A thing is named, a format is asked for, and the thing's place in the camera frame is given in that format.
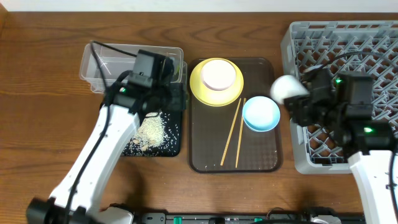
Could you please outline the small white cup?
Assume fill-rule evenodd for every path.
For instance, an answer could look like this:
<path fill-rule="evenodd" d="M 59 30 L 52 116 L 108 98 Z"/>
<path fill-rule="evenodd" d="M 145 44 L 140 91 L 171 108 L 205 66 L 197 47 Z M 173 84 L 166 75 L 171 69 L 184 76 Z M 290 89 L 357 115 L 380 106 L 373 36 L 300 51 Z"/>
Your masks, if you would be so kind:
<path fill-rule="evenodd" d="M 271 85 L 270 96 L 278 104 L 283 105 L 286 98 L 308 95 L 310 92 L 293 75 L 283 75 Z"/>

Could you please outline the light blue bowl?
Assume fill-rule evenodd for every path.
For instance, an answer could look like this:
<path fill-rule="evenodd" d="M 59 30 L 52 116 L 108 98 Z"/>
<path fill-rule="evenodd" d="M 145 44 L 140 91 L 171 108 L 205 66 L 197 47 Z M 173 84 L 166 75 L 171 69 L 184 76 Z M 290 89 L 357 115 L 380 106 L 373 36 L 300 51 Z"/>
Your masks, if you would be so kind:
<path fill-rule="evenodd" d="M 265 96 L 255 96 L 243 106 L 243 120 L 254 132 L 273 130 L 280 121 L 280 109 L 275 101 Z"/>

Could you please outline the white rice bowl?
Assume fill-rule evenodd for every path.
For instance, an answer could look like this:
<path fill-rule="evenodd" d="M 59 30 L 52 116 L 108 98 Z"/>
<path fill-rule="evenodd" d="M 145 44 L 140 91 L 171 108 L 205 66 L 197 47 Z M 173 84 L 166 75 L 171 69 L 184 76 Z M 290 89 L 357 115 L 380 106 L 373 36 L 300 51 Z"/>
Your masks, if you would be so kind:
<path fill-rule="evenodd" d="M 206 62 L 200 71 L 202 83 L 211 90 L 223 91 L 236 81 L 236 71 L 231 63 L 222 59 Z"/>

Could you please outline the yellow plate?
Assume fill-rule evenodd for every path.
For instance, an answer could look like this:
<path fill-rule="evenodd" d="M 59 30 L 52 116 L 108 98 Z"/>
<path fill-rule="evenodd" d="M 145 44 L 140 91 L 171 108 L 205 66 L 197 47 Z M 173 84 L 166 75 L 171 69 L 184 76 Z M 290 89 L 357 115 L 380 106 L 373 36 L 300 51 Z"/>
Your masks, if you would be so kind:
<path fill-rule="evenodd" d="M 214 91 L 206 87 L 201 80 L 200 71 L 206 62 L 212 59 L 222 59 L 232 64 L 236 71 L 236 81 L 226 90 Z M 190 75 L 190 89 L 194 97 L 208 106 L 226 106 L 236 100 L 244 86 L 244 78 L 242 71 L 236 64 L 225 58 L 209 58 L 194 67 Z"/>

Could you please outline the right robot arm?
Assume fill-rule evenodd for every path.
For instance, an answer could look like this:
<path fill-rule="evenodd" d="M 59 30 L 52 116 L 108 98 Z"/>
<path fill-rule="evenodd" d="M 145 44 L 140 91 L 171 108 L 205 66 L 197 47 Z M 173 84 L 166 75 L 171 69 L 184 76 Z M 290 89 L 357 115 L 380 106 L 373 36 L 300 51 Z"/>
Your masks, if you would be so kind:
<path fill-rule="evenodd" d="M 397 138 L 387 121 L 372 117 L 373 79 L 352 71 L 335 78 L 326 69 L 310 73 L 304 83 L 286 75 L 279 101 L 299 126 L 332 131 L 354 175 L 366 222 L 397 223 Z"/>

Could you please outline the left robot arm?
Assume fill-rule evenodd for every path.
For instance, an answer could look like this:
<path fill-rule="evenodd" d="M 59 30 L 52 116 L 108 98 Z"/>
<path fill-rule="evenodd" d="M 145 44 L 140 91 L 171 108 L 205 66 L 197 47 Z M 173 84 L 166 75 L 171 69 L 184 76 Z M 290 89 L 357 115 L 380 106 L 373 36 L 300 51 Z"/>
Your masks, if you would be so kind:
<path fill-rule="evenodd" d="M 132 223 L 122 206 L 100 208 L 104 188 L 127 142 L 149 113 L 180 110 L 180 85 L 172 83 L 171 58 L 139 50 L 132 70 L 105 87 L 103 106 L 80 155 L 47 200 L 33 198 L 28 223 Z"/>

